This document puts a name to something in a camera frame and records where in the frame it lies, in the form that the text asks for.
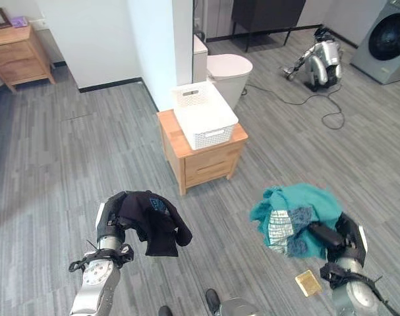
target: table leg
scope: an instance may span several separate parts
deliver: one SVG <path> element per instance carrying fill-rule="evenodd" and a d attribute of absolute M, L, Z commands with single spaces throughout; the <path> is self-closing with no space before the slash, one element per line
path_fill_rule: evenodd
<path fill-rule="evenodd" d="M 233 165 L 231 170 L 229 171 L 229 174 L 226 176 L 226 179 L 230 180 L 233 176 L 233 174 L 235 173 L 235 169 L 237 168 L 238 165 L 238 160 L 239 157 L 241 156 L 242 150 L 244 149 L 244 146 L 242 146 L 238 152 L 238 155 L 236 156 L 235 160 L 233 161 Z"/>
<path fill-rule="evenodd" d="M 185 159 L 179 159 L 179 193 L 184 196 L 186 194 L 185 186 Z"/>
<path fill-rule="evenodd" d="M 16 89 L 12 84 L 6 84 L 12 93 L 16 93 Z"/>
<path fill-rule="evenodd" d="M 252 37 L 252 33 L 249 32 L 248 33 L 248 39 L 246 39 L 245 53 L 248 53 L 248 48 L 250 47 L 251 37 Z"/>
<path fill-rule="evenodd" d="M 51 84 L 56 84 L 56 81 L 52 75 L 49 76 L 49 81 Z"/>
<path fill-rule="evenodd" d="M 160 124 L 160 137 L 161 137 L 161 145 L 163 146 L 163 153 L 165 154 L 166 161 L 168 161 L 166 153 L 165 131 L 163 130 L 163 126 L 161 124 Z"/>
<path fill-rule="evenodd" d="M 285 43 L 283 43 L 283 46 L 286 45 L 287 39 L 289 38 L 289 35 L 291 35 L 291 31 L 287 32 L 286 38 L 285 38 Z"/>

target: basket handle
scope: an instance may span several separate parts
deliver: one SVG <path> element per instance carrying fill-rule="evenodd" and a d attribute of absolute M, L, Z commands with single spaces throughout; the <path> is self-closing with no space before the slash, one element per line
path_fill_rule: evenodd
<path fill-rule="evenodd" d="M 215 130 L 213 132 L 206 133 L 206 134 L 204 134 L 204 137 L 212 137 L 212 136 L 223 134 L 224 132 L 225 132 L 225 129 L 223 128 L 221 130 Z"/>
<path fill-rule="evenodd" d="M 200 92 L 200 91 L 199 90 L 191 90 L 191 91 L 187 91 L 187 92 L 182 93 L 182 95 L 184 97 L 187 97 L 188 95 L 197 94 L 198 92 Z"/>

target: plastic basket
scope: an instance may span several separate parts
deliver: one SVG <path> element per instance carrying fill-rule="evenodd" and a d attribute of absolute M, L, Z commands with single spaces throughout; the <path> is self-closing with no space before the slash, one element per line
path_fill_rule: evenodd
<path fill-rule="evenodd" d="M 228 142 L 238 118 L 210 82 L 171 91 L 175 116 L 193 150 Z"/>

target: purple box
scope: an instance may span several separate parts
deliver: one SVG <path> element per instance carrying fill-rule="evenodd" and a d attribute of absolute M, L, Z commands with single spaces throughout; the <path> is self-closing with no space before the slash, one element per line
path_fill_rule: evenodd
<path fill-rule="evenodd" d="M 18 16 L 11 19 L 11 24 L 15 28 L 23 28 L 28 25 L 28 22 L 25 16 Z"/>

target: wall outlet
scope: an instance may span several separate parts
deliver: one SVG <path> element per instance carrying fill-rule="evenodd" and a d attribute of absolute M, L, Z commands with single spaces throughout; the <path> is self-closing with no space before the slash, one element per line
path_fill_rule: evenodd
<path fill-rule="evenodd" d="M 201 18 L 194 18 L 194 29 L 201 30 Z"/>
<path fill-rule="evenodd" d="M 28 21 L 35 31 L 48 30 L 49 26 L 44 18 Z"/>

